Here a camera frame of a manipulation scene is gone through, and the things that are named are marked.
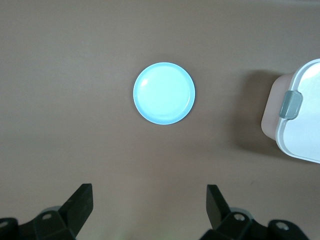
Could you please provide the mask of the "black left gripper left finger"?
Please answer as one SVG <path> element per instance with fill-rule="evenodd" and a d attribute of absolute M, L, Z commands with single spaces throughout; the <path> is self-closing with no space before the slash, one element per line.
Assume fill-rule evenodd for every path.
<path fill-rule="evenodd" d="M 82 184 L 57 210 L 47 210 L 19 224 L 14 217 L 0 219 L 2 240 L 75 240 L 93 211 L 93 187 Z"/>

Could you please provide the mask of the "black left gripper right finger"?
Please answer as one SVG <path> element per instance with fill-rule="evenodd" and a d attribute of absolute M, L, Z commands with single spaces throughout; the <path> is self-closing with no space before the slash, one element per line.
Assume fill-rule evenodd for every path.
<path fill-rule="evenodd" d="M 206 212 L 211 229 L 202 240 L 305 240 L 307 235 L 294 223 L 273 219 L 267 226 L 258 223 L 246 210 L 229 207 L 219 187 L 206 187 Z"/>

